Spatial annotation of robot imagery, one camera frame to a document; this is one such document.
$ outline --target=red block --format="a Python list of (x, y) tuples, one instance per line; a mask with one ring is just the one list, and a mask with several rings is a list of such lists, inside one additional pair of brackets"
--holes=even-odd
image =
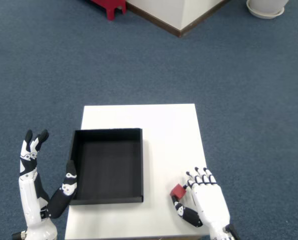
[(186, 194), (186, 190), (177, 184), (170, 192), (170, 196), (176, 196), (179, 200)]
[(122, 7), (122, 13), (126, 13), (126, 0), (92, 0), (94, 3), (106, 9), (107, 19), (112, 21), (115, 18), (115, 9)]

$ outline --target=red stool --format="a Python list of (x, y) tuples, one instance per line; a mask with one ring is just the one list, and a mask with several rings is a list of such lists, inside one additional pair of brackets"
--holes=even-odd
[(126, 0), (92, 0), (94, 3), (106, 9), (107, 19), (112, 21), (115, 19), (115, 9), (122, 7), (122, 13), (126, 13)]

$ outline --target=white wall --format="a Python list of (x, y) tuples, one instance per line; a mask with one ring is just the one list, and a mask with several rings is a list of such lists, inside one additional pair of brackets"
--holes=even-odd
[(127, 0), (130, 4), (176, 29), (182, 28), (185, 1), (186, 0)]
[(130, 4), (181, 30), (223, 0), (127, 0)]
[(185, 28), (222, 1), (223, 0), (184, 0), (180, 29)]

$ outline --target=stool leg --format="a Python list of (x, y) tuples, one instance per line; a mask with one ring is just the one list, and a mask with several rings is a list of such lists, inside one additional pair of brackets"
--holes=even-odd
[(121, 7), (122, 7), (122, 13), (125, 14), (127, 11), (126, 10), (126, 2), (124, 2)]
[(106, 12), (107, 12), (107, 19), (109, 21), (112, 21), (115, 19), (115, 9), (107, 9)]

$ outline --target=baseboard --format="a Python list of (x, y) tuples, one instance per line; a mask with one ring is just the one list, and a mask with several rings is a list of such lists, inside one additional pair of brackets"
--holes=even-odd
[(166, 30), (167, 32), (177, 36), (177, 37), (180, 37), (180, 33), (181, 31), (173, 26), (171, 26), (170, 24), (156, 18), (155, 16), (152, 16), (150, 13), (147, 13), (146, 11), (144, 10), (141, 10), (140, 8), (132, 5), (131, 3), (129, 2), (126, 2), (126, 6), (127, 6), (127, 9), (130, 10), (131, 12), (133, 12), (134, 14), (137, 14), (139, 15), (140, 17), (152, 22), (153, 24), (157, 25), (158, 27)]
[(156, 18), (155, 16), (151, 15), (148, 12), (145, 12), (144, 10), (141, 10), (140, 8), (132, 5), (129, 2), (126, 2), (127, 9), (133, 12), (134, 14), (139, 15), (140, 17), (152, 22), (153, 24), (157, 25), (158, 27), (166, 30), (167, 32), (181, 38), (185, 34), (187, 34), (190, 30), (192, 30), (195, 26), (197, 26), (199, 23), (203, 22), (205, 19), (210, 17), (212, 14), (214, 14), (217, 10), (219, 10), (222, 6), (224, 6), (227, 2), (230, 0), (223, 0), (219, 2), (217, 5), (212, 7), (210, 10), (205, 12), (203, 15), (198, 17), (196, 20), (194, 20), (192, 23), (190, 23), (188, 26), (184, 27), (183, 29), (179, 30), (170, 24)]

